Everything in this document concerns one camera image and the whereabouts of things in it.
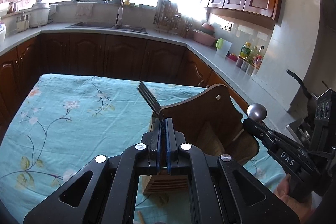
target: appliance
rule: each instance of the appliance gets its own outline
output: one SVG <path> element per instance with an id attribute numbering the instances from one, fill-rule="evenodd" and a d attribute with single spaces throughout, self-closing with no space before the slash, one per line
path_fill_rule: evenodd
<path id="1" fill-rule="evenodd" d="M 6 36 L 6 25 L 0 22 L 0 48 L 2 43 L 5 41 Z"/>
<path id="2" fill-rule="evenodd" d="M 41 27 L 48 23 L 49 3 L 39 2 L 31 8 L 30 27 Z"/>

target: white tile wall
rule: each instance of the white tile wall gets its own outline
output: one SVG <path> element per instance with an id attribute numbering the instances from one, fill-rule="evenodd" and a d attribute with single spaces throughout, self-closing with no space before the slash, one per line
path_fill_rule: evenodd
<path id="1" fill-rule="evenodd" d="M 273 31 L 250 22 L 214 14 L 210 14 L 209 22 L 215 28 L 215 38 L 223 38 L 231 42 L 232 45 L 229 51 L 236 55 L 239 55 L 245 42 L 250 42 L 251 47 L 258 46 L 258 49 L 264 46 L 266 50 Z M 221 28 L 228 22 L 233 24 L 231 31 Z"/>
<path id="2" fill-rule="evenodd" d="M 320 22 L 320 0 L 282 0 L 268 50 L 253 79 L 286 110 L 299 84 L 286 70 L 305 78 L 315 49 Z"/>

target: gray countertop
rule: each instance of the gray countertop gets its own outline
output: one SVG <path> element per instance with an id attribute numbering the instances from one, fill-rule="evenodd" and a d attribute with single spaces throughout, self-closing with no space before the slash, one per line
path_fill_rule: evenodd
<path id="1" fill-rule="evenodd" d="M 33 38 L 41 33 L 56 32 L 86 32 L 86 33 L 102 33 L 123 35 L 128 37 L 139 37 L 162 41 L 187 47 L 195 53 L 202 61 L 219 74 L 248 104 L 259 103 L 266 107 L 268 115 L 264 120 L 265 124 L 281 133 L 290 136 L 286 129 L 286 125 L 295 119 L 260 85 L 258 85 L 253 77 L 249 76 L 241 69 L 236 67 L 235 62 L 228 58 L 223 58 L 216 54 L 216 49 L 205 46 L 190 39 L 185 39 L 177 35 L 167 33 L 159 33 L 155 30 L 147 30 L 148 34 L 99 29 L 99 28 L 66 28 L 73 23 L 54 23 L 48 24 L 41 28 L 32 28 L 24 32 L 6 37 L 3 44 L 0 45 L 0 56 L 13 49 L 22 42 Z"/>

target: wooden stick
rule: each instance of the wooden stick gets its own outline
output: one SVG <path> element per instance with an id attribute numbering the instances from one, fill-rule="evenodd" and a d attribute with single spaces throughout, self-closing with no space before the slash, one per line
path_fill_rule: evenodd
<path id="1" fill-rule="evenodd" d="M 141 211 L 138 211 L 138 217 L 139 217 L 139 219 L 140 219 L 140 223 L 141 223 L 141 224 L 146 224 L 145 220 L 143 219 L 143 216 L 142 216 Z"/>

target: pink bowl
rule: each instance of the pink bowl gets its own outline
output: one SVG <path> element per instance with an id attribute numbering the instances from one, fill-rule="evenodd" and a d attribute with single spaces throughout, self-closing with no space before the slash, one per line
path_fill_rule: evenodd
<path id="1" fill-rule="evenodd" d="M 215 42 L 215 38 L 207 33 L 201 32 L 199 30 L 193 30 L 193 32 L 194 32 L 194 40 L 199 43 L 211 46 Z"/>

